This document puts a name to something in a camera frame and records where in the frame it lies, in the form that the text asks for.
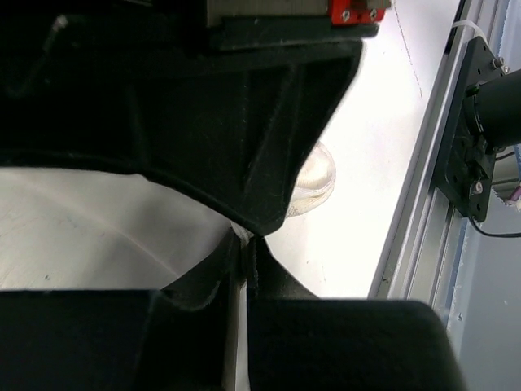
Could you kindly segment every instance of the black 3d-printed part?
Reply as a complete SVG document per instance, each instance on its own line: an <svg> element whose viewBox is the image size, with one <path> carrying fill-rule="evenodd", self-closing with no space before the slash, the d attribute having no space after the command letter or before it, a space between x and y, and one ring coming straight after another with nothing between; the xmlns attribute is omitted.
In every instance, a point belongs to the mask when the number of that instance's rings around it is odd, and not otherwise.
<svg viewBox="0 0 521 391"><path fill-rule="evenodd" d="M465 389L445 328L413 301L250 301L249 379L271 389Z"/></svg>
<svg viewBox="0 0 521 391"><path fill-rule="evenodd" d="M97 15L61 21L42 55L51 22L2 26L25 35L0 37L0 166L141 174L259 235L282 225L362 45L186 50L173 17Z"/></svg>
<svg viewBox="0 0 521 391"><path fill-rule="evenodd" d="M436 185L464 217L478 222L487 217L495 152L474 126L471 95L478 84L501 77L502 70L492 66L493 60L482 38L469 41L435 169ZM481 192L472 190L478 181Z"/></svg>
<svg viewBox="0 0 521 391"><path fill-rule="evenodd" d="M270 46L294 46L346 42L374 37L377 24L358 24L335 28L330 17L223 18L210 44L218 50L252 49Z"/></svg>

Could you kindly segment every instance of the black cable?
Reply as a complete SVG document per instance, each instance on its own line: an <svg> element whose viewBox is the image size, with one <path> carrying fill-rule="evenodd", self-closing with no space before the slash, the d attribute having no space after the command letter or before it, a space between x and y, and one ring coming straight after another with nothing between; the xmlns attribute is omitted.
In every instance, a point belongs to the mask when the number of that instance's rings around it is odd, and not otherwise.
<svg viewBox="0 0 521 391"><path fill-rule="evenodd" d="M475 222L473 217L469 217L471 220L471 224L476 231L478 231L481 235L487 236L489 238L501 238L501 239L517 239L521 238L521 232L511 233L511 234L491 234L489 232L483 231L478 227L478 224Z"/></svg>
<svg viewBox="0 0 521 391"><path fill-rule="evenodd" d="M505 155L501 155L501 156L496 157L496 161L506 159L507 157L511 157L511 156L513 156L513 155L515 155L515 152L514 152L514 151L512 151L512 152L508 152L508 153L506 153Z"/></svg>

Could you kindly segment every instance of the metal plate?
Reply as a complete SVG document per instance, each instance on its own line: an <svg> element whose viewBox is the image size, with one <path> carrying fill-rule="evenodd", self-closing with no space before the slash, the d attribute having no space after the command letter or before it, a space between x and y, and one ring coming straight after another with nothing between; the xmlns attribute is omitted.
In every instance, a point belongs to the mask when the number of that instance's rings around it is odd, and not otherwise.
<svg viewBox="0 0 521 391"><path fill-rule="evenodd" d="M483 38L476 37L468 43L435 169L436 185L458 211L480 222L487 216L495 156L482 155L479 136L469 129L463 106L469 86L483 84L502 75L500 69L492 66L494 58ZM475 159L480 160L484 177L474 171ZM471 194L472 183L478 180L483 189L479 194Z"/></svg>

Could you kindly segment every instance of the bolt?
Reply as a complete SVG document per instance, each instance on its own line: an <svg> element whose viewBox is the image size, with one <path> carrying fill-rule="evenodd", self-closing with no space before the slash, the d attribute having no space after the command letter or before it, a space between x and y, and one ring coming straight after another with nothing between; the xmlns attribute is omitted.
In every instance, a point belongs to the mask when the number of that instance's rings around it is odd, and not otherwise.
<svg viewBox="0 0 521 391"><path fill-rule="evenodd" d="M371 18L371 20L375 20L376 16L378 16L378 11L376 11L376 8L373 8L369 13L369 17Z"/></svg>
<svg viewBox="0 0 521 391"><path fill-rule="evenodd" d="M480 181L477 181L476 183L474 183L473 192L474 192L474 194L477 194L477 195L483 193L483 183L481 183Z"/></svg>
<svg viewBox="0 0 521 391"><path fill-rule="evenodd" d="M505 59L502 57L496 57L492 60L492 66L494 69L501 68L503 65L505 65Z"/></svg>
<svg viewBox="0 0 521 391"><path fill-rule="evenodd" d="M350 10L345 10L344 12L342 12L342 20L344 22L347 22L349 20L349 18L351 18L351 11Z"/></svg>

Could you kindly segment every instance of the white table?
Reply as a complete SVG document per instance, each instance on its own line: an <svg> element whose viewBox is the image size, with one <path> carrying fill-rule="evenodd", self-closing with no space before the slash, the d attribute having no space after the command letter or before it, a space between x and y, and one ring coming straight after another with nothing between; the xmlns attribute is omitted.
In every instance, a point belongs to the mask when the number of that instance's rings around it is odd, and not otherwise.
<svg viewBox="0 0 521 391"><path fill-rule="evenodd" d="M320 297L369 293L459 1L394 3L322 136L335 158L335 191L268 238Z"/></svg>

